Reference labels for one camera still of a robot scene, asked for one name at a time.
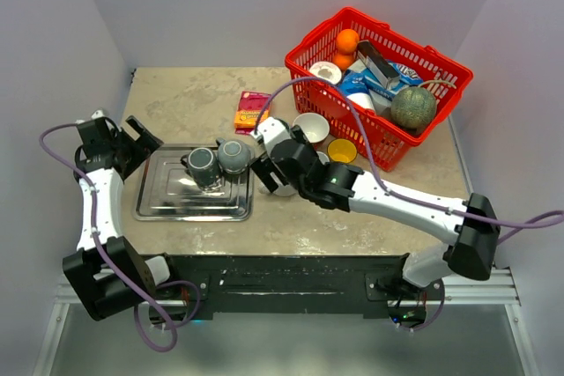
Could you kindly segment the red floral mug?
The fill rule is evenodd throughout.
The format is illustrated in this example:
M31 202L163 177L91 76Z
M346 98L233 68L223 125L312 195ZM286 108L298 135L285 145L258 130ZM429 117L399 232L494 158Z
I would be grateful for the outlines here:
M293 126L298 125L308 141L318 148L330 134L328 121L320 114L299 114L293 121Z

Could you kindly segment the light grey-blue upside-down mug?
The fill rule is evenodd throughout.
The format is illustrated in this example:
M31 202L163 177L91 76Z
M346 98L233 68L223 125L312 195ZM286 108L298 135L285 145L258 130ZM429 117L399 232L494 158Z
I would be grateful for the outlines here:
M236 175L247 170L254 152L240 140L217 138L217 159L224 173Z

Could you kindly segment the yellow mug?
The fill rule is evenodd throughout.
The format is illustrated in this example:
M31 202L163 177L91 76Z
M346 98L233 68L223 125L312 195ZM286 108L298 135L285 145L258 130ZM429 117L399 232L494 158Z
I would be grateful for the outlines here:
M356 159L358 152L350 140L336 138L328 144L327 155L332 161L350 164Z

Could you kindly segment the dark grey upside-down mug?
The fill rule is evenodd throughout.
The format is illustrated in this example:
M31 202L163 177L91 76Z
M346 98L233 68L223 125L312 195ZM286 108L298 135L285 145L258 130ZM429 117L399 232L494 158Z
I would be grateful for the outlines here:
M213 190L221 183L221 169L215 153L207 147L197 147L181 156L185 172L202 190Z

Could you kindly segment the grey-blue white-lined mug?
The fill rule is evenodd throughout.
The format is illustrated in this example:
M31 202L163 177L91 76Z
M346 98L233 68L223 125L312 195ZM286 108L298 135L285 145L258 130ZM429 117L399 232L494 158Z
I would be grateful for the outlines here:
M320 162L321 162L323 165L326 165L326 164L329 164L329 163L330 163L329 157L328 157L325 153L323 153L322 151L318 151L318 152L317 152L317 156L318 156Z

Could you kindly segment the pale grey upside-down mug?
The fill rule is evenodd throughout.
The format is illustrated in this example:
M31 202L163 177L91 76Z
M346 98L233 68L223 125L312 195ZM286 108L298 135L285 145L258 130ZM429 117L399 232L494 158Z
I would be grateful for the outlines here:
M297 194L297 191L290 185L278 186L274 191L270 191L262 182L259 183L258 191L264 195L276 195L279 197L289 197Z

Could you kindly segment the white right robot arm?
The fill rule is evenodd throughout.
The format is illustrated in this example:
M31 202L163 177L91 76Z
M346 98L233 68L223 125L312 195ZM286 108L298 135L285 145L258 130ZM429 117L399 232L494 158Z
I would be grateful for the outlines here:
M500 229L483 222L493 217L489 200L471 195L465 201L443 197L440 208L428 207L432 196L393 183L378 183L357 166L323 163L298 127L269 118L252 131L262 154L252 162L259 180L272 193L298 194L322 209L385 217L436 237L440 243L402 260L402 268L380 286L402 299L450 275L476 281L491 276Z

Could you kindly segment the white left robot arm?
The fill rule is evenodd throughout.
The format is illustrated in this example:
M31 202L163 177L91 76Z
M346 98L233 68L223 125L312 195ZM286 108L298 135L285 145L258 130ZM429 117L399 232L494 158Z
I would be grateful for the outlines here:
M116 273L100 273L107 266L104 255L148 295L172 299L182 290L181 275L169 268L164 256L143 258L123 235L124 182L163 145L134 116L126 122L136 138L100 110L77 123L81 145L75 150L78 170L73 174L83 196L83 224L77 252L63 258L63 273L96 321L144 300Z

